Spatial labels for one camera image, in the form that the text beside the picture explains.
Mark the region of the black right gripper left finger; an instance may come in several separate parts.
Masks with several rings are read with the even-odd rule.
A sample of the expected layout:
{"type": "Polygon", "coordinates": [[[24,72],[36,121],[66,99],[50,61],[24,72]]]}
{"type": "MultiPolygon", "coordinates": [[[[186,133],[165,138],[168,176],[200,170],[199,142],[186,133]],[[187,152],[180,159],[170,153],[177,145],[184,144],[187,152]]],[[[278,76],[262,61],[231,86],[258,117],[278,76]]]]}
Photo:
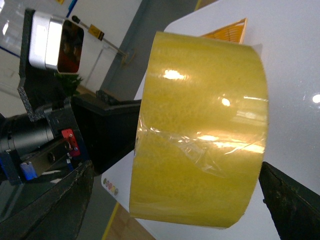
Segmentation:
{"type": "Polygon", "coordinates": [[[0,223],[2,240],[75,240],[94,183],[91,161],[78,166],[21,211],[0,223]]]}

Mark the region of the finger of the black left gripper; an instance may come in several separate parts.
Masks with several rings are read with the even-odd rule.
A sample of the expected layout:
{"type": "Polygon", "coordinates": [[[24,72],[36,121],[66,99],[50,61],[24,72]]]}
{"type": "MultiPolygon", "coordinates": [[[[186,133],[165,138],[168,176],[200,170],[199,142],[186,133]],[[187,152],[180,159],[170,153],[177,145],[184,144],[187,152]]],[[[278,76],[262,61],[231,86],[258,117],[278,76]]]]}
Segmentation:
{"type": "Polygon", "coordinates": [[[141,100],[119,100],[104,90],[72,98],[72,110],[97,175],[134,150],[141,100]]]}

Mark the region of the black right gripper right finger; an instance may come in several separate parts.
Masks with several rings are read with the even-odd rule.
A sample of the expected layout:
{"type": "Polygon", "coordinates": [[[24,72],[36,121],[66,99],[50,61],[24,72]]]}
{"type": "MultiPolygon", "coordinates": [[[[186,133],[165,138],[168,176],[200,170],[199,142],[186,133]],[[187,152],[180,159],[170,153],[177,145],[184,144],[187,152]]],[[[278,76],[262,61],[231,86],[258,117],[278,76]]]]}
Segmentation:
{"type": "Polygon", "coordinates": [[[282,240],[320,238],[320,196],[263,162],[259,184],[275,228],[282,240]]]}

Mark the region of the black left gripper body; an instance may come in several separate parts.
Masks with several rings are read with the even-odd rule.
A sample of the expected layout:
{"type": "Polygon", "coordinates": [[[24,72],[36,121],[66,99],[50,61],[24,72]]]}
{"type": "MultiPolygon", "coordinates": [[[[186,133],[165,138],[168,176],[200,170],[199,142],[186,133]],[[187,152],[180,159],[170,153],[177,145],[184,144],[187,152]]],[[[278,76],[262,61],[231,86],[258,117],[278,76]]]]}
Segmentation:
{"type": "Polygon", "coordinates": [[[0,117],[0,181],[56,182],[89,160],[75,97],[55,77],[22,77],[17,91],[26,113],[0,117]]]}

